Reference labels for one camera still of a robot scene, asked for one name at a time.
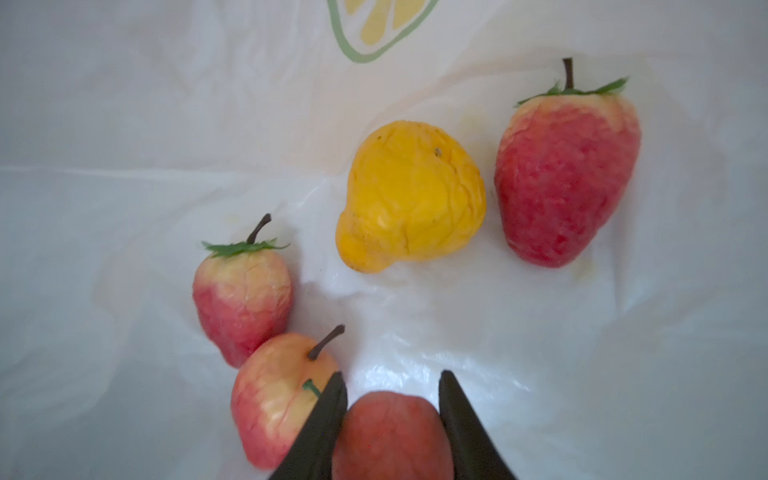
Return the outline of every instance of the green outline of lemon slice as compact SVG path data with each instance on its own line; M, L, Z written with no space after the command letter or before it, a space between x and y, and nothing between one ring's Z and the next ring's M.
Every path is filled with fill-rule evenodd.
M429 15L435 5L437 5L437 1L438 0L429 0L429 3L427 4L426 8L424 8L424 11L418 17L416 17L413 22L409 23L408 26L405 27L400 33L398 33L397 36L394 37L388 44L384 45L373 53L360 53L359 51L355 50L355 48L349 43L349 40L346 39L344 31L342 30L341 15L339 14L339 6L336 4L336 0L328 0L328 10L331 14L331 26L333 27L333 34L336 36L336 41L339 43L341 51L344 52L349 60L352 60L355 63L368 63L369 61L374 61L378 57L382 56L384 52L389 50L395 43L401 41L412 31L416 30L416 28L424 21L424 19L427 18L427 15Z

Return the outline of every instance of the green stem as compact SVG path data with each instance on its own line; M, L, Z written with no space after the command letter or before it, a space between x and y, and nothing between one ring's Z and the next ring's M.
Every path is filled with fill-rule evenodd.
M320 393L320 391L317 389L315 384L312 382L312 379L309 379L306 382L304 382L304 385L302 385L301 388L304 390L312 390L312 393L314 393L317 398L320 398L320 396L322 395L322 393Z
M256 225L256 228L253 229L253 232L250 233L248 236L248 240L245 241L245 243L250 243L253 245L256 242L256 235L259 234L259 230L264 227L264 225L267 225L269 222L272 221L272 215L264 215L264 217L261 219L258 225Z
M574 87L574 59L563 58L563 63L565 64L565 87L573 88Z
M326 335L326 338L320 340L317 345L315 345L315 348L311 349L310 352L306 354L306 358L310 359L312 362L317 360L317 357L320 355L320 351L326 345L328 345L331 340L335 339L342 333L344 333L344 325L337 325L336 328L331 331L331 333Z

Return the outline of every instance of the black tongs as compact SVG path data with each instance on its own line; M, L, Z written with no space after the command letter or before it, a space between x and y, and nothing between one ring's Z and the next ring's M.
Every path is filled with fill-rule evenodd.
M517 480L450 370L440 375L439 404L455 480ZM333 449L346 411L346 384L341 372L335 372L270 480L331 480Z

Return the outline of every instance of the white plastic sheet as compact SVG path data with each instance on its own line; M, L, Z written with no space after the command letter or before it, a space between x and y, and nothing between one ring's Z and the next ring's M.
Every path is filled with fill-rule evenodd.
M357 48L372 7L341 11ZM326 2L2 3L0 477L266 478L190 297L200 242L266 212L290 328L348 327L350 402L436 403L447 368L521 480L768 476L768 4L432 7L359 63ZM644 138L611 222L544 270L506 247L492 170L570 55L585 88L631 76ZM488 213L461 252L363 276L333 241L346 168L400 118L465 146Z

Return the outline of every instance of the printed lemon slice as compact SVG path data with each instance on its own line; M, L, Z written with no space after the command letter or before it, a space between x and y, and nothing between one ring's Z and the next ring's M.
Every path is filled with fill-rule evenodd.
M438 0L328 0L333 34L350 60L376 60L416 30Z

